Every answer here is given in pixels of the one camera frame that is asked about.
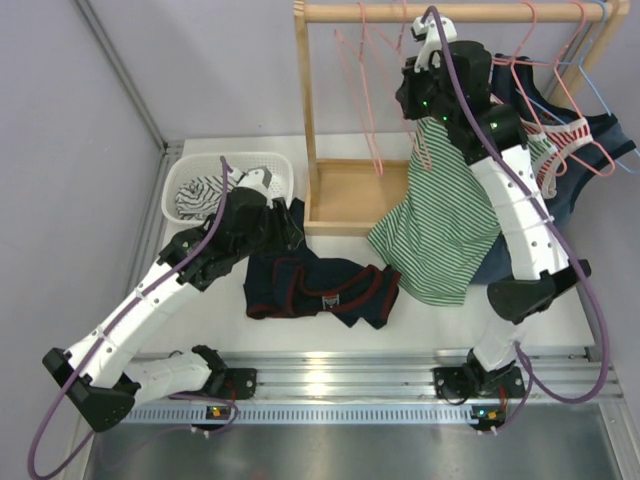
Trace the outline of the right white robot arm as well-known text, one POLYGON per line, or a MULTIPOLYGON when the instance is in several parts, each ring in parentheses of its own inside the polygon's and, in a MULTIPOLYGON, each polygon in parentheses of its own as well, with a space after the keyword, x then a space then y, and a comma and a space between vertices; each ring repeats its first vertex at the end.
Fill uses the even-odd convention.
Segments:
POLYGON ((471 393, 483 397, 505 385, 526 318, 548 309, 579 279, 538 197, 520 115, 491 98, 491 64, 479 42, 453 41, 443 47, 431 40, 406 61, 396 93, 405 118, 430 118, 445 127, 486 192, 506 240, 511 273, 487 287, 497 317, 460 368, 471 393))

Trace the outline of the navy maroon tank top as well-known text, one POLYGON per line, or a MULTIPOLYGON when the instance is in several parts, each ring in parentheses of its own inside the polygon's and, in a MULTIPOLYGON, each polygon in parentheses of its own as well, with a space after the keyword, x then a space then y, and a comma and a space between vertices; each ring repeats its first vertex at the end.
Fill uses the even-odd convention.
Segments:
POLYGON ((301 241, 292 251, 249 257, 243 285, 245 313, 254 320, 330 313, 351 328, 365 320, 386 326, 401 273, 344 258, 320 258, 301 241))

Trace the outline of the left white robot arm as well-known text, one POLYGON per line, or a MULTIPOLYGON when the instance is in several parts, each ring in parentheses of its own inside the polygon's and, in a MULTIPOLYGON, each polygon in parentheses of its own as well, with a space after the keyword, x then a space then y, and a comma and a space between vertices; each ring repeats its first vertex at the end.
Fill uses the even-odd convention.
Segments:
POLYGON ((254 254, 292 251, 302 239, 284 199, 235 187, 201 225, 171 238, 109 317, 68 349, 51 349, 43 364, 96 433, 155 400, 187 392, 217 396, 225 388, 227 366, 207 346, 162 360, 134 359, 170 317, 237 263, 254 254))

